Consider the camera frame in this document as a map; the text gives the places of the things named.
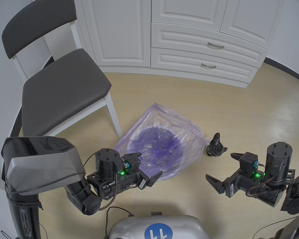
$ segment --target chair seat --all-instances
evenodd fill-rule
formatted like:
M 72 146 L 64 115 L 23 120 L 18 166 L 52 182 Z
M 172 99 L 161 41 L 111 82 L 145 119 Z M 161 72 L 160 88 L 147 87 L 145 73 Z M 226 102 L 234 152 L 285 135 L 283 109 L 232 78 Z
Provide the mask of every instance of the chair seat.
M 111 83 L 84 49 L 54 61 L 23 87 L 22 129 L 25 137 L 42 136 L 104 98 Z

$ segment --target white logo on blue circle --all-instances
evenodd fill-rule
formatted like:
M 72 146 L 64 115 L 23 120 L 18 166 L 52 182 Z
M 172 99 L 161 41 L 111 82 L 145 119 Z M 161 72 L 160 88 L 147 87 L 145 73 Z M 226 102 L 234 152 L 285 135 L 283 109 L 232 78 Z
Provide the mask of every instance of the white logo on blue circle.
M 163 223 L 152 224 L 144 232 L 145 239 L 172 239 L 172 236 L 171 228 Z

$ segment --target drawer handle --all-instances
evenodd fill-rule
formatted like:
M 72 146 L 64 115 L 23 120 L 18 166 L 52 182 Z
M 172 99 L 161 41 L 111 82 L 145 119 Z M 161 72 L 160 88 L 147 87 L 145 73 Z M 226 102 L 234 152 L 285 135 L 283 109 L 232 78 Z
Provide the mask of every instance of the drawer handle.
M 212 46 L 212 47 L 217 47 L 217 48 L 224 48 L 224 46 L 214 45 L 214 44 L 209 43 L 209 42 L 208 42 L 208 45 L 209 45 L 209 46 Z
M 209 68 L 216 68 L 217 67 L 217 66 L 205 65 L 204 63 L 202 63 L 202 66 L 209 67 Z

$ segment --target purple trash bag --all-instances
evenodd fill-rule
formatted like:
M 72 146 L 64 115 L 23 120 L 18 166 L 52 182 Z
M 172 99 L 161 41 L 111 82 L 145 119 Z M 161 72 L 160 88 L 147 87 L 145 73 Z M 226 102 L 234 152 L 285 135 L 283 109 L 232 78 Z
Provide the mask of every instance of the purple trash bag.
M 197 160 L 205 136 L 191 120 L 157 103 L 150 106 L 121 138 L 115 150 L 121 156 L 142 153 L 140 169 L 149 177 L 163 171 L 166 180 Z

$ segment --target floor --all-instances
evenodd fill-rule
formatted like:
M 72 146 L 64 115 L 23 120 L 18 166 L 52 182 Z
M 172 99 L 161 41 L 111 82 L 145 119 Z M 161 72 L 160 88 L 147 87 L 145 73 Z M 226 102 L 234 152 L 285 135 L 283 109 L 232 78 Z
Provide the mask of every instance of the floor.
M 174 109 L 195 122 L 206 137 L 220 132 L 228 151 L 221 157 L 206 153 L 181 174 L 158 181 L 152 188 L 131 189 L 116 197 L 113 206 L 124 207 L 135 216 L 151 211 L 164 215 L 192 215 L 206 226 L 213 239 L 250 239 L 254 233 L 273 222 L 290 218 L 279 204 L 272 208 L 239 191 L 232 198 L 219 195 L 205 179 L 210 174 L 221 180 L 239 167 L 230 158 L 232 152 L 253 152 L 265 162 L 268 145 L 286 141 L 293 147 L 291 168 L 299 172 L 299 80 L 263 64 L 246 89 L 199 80 L 125 73 L 106 73 L 112 83 L 111 96 L 126 132 L 153 103 Z M 101 148 L 114 148 L 118 137 L 106 107 L 77 122 L 58 136 L 72 142 L 84 162 Z M 86 172 L 95 171 L 93 161 Z M 106 212 L 84 216 L 58 188 L 40 194 L 44 211 L 40 222 L 48 238 L 104 238 Z M 127 214 L 112 209 L 110 228 Z M 255 238 L 273 237 L 290 221 L 261 230 Z

